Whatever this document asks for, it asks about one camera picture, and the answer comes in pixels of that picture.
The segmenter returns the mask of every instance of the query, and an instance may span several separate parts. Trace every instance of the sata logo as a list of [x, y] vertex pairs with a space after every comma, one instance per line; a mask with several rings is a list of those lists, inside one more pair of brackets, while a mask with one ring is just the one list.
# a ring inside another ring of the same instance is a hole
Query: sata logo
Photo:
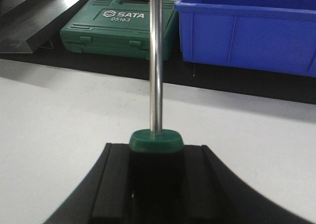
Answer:
[[129, 18], [145, 18], [143, 13], [126, 13], [126, 12], [119, 12], [118, 17], [129, 17]]
[[116, 11], [113, 11], [113, 10], [108, 10], [108, 11], [105, 11], [104, 13], [103, 13], [103, 16], [105, 16], [105, 17], [113, 17], [113, 16], [115, 16], [116, 15]]

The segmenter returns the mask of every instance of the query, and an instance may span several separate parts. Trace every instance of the black floor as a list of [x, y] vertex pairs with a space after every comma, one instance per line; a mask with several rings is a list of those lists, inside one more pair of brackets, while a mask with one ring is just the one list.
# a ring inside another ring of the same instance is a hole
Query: black floor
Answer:
[[[0, 58], [144, 80], [149, 77], [147, 60], [68, 52], [59, 34], [52, 42], [54, 50], [40, 48], [33, 54], [0, 54]], [[186, 63], [179, 47], [165, 62], [163, 73], [166, 83], [316, 104], [316, 78]]]

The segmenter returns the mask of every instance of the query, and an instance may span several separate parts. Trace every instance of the sata tool case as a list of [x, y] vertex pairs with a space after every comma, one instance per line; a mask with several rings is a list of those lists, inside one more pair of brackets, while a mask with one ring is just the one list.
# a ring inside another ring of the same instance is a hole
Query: sata tool case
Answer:
[[[178, 33], [173, 1], [163, 2], [163, 59], [170, 57]], [[67, 50], [150, 58], [149, 4], [90, 0], [60, 31]]]

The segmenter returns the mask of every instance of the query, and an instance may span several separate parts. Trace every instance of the metal sheet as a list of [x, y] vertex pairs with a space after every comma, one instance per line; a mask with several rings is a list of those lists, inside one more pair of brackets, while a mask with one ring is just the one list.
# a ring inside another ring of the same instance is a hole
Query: metal sheet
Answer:
[[29, 0], [0, 17], [0, 53], [32, 53], [87, 0]]

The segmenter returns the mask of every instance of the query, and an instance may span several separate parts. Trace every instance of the green rubber cap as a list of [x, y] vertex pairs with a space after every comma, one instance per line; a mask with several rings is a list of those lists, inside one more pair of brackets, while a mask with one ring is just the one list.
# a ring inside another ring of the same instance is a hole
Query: green rubber cap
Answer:
[[132, 151], [148, 154], [168, 154], [181, 151], [181, 135], [173, 130], [163, 129], [161, 135], [152, 136], [150, 129], [138, 130], [132, 134], [129, 148]]

